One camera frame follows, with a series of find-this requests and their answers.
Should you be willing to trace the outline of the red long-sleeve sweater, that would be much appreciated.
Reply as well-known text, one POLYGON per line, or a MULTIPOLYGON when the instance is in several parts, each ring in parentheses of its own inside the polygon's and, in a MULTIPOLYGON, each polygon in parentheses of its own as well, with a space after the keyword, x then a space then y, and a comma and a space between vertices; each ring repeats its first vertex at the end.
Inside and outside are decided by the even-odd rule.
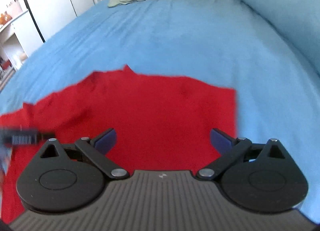
POLYGON ((129 172, 191 170, 219 157, 213 128, 236 135, 236 91, 189 77, 147 76, 129 67, 93 72, 35 104, 1 116, 1 126, 53 132, 63 144, 113 128, 107 157, 129 172))

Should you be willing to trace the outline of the white shelf desk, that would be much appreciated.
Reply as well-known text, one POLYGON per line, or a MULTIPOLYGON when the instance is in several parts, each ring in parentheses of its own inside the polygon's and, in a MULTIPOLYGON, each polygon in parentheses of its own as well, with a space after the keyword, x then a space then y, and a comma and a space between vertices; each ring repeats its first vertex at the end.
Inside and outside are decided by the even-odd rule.
POLYGON ((42 44, 28 10, 1 27, 1 89, 42 44))

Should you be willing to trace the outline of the blue bed sheet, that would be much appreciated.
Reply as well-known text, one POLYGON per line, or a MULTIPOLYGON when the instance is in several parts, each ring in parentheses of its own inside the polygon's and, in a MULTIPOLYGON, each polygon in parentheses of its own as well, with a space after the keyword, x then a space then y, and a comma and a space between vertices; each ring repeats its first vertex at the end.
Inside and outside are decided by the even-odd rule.
POLYGON ((1 92, 1 114, 124 65, 236 89, 239 134, 282 141, 309 182, 302 211, 319 221, 319 72, 242 0, 103 0, 27 59, 1 92))

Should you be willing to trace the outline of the orange teddy bear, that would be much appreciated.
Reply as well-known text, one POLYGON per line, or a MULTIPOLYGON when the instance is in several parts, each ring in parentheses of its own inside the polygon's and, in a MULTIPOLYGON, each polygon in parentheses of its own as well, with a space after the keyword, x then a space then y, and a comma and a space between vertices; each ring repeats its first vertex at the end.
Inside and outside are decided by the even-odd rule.
POLYGON ((12 20, 12 16, 9 15, 7 12, 1 13, 0 16, 0 25, 5 25, 7 24, 8 21, 12 20))

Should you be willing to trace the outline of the teal rolled duvet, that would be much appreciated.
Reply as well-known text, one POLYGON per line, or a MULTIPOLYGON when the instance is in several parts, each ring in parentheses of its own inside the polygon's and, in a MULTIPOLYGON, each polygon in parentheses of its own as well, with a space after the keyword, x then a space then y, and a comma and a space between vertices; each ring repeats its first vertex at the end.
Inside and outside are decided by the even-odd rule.
POLYGON ((319 72, 319 0, 243 0, 319 72))

